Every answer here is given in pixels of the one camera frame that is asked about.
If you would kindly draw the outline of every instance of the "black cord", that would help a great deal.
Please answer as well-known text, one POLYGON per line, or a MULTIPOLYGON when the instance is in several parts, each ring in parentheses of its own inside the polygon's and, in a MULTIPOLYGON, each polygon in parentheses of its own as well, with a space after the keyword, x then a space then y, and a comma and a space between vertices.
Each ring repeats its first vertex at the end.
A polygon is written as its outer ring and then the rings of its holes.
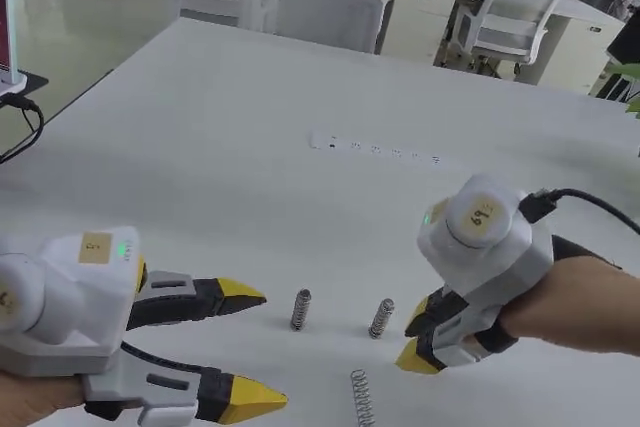
POLYGON ((593 205, 606 210, 631 230, 633 230, 636 234, 640 235, 640 225, 631 220, 628 215, 624 214, 622 211, 616 209, 613 205, 605 202, 595 195, 591 195, 587 192, 583 192, 582 190, 577 189, 557 189, 547 193, 547 198, 553 203, 557 202, 562 197, 575 197, 577 199, 586 200, 587 202, 590 202, 593 205))
POLYGON ((18 94, 5 94, 0 98, 0 107, 3 107, 5 105, 10 105, 11 107, 20 109, 25 117, 25 111, 28 110, 31 112, 35 112, 38 116, 38 127, 30 136, 31 138, 23 140, 9 151, 0 155, 0 164, 9 162, 11 159, 17 157, 25 150, 33 147, 38 139, 40 139, 40 136, 42 136, 42 131, 44 130, 44 115, 42 114, 42 110, 40 109, 40 107, 38 107, 38 105, 33 100, 27 99, 26 97, 22 97, 18 94))
POLYGON ((27 116, 27 111, 24 109, 22 110, 22 116, 24 117, 24 120, 27 122, 27 125, 29 125, 29 128, 31 129, 31 133, 34 134, 36 132, 36 129, 33 128, 33 124, 31 123, 31 120, 27 116))

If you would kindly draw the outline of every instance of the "hand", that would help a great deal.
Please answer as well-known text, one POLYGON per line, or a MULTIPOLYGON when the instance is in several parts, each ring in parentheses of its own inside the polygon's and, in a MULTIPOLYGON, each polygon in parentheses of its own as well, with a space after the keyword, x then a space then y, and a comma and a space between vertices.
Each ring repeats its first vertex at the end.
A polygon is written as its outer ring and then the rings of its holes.
POLYGON ((640 356, 640 280, 594 257, 564 259, 500 322, 513 337, 640 356))
POLYGON ((26 427, 84 403, 77 377, 26 378, 0 373, 0 427, 26 427))

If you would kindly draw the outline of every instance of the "coiled spring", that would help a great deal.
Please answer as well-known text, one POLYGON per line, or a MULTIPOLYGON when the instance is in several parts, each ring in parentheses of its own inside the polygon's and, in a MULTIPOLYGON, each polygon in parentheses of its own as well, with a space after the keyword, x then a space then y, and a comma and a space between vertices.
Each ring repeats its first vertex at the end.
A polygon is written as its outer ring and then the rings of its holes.
POLYGON ((364 370, 354 370, 351 372, 351 386, 353 387, 353 401, 356 405, 356 415, 358 416, 358 427, 372 427, 376 423, 371 407, 371 396, 369 394, 369 381, 364 370))
POLYGON ((311 303, 311 292, 309 289, 302 289, 296 295, 296 303, 293 306, 293 314, 291 315, 291 328, 293 330, 302 330, 304 321, 307 318, 309 304, 311 303))
POLYGON ((369 327, 369 335, 372 339, 380 338, 382 332, 384 332, 384 329, 387 327, 389 317, 391 317, 394 309, 395 305, 393 304, 393 300, 384 299, 380 302, 376 316, 373 318, 371 327, 369 327))

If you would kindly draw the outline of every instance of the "desk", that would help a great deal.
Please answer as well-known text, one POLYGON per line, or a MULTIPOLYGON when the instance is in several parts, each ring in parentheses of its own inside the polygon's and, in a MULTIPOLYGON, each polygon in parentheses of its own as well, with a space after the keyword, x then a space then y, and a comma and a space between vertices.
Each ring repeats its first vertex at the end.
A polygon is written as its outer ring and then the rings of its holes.
MULTIPOLYGON (((413 308, 440 284, 415 245, 426 207, 489 170, 526 189, 583 188, 637 215, 640 123, 623 111, 180 19, 55 118, 35 149, 3 166, 0 210, 16 234, 133 224, 150 269, 233 277, 265 292, 266 305, 242 314, 127 334, 149 352, 288 394, 284 410, 247 427, 355 425, 356 368, 369 375, 381 426, 630 425, 637 359, 522 341, 440 376, 393 365, 413 308), (274 89, 283 71, 287 89, 274 89), (443 162, 417 167, 314 150, 311 130, 443 162), (302 287, 313 293, 308 327, 293 333, 302 287), (373 341, 366 331, 384 297, 396 312, 373 341)), ((567 201, 551 224, 640 274, 637 237, 610 216, 567 201)), ((107 424, 75 410, 40 425, 107 424)))
MULTIPOLYGON (((395 0, 383 55, 433 64, 456 0, 395 0)), ((624 24, 579 0, 560 0, 538 59, 517 81, 587 94, 624 24)))

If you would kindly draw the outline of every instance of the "floor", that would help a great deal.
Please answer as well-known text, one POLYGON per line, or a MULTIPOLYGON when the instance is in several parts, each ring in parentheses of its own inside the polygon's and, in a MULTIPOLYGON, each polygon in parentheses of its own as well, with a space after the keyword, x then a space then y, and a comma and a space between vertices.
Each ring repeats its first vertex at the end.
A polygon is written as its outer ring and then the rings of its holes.
MULTIPOLYGON (((14 0, 19 68, 50 80, 30 97, 51 118, 169 25, 175 5, 175 0, 14 0)), ((0 152, 28 133, 18 112, 0 110, 0 152)))

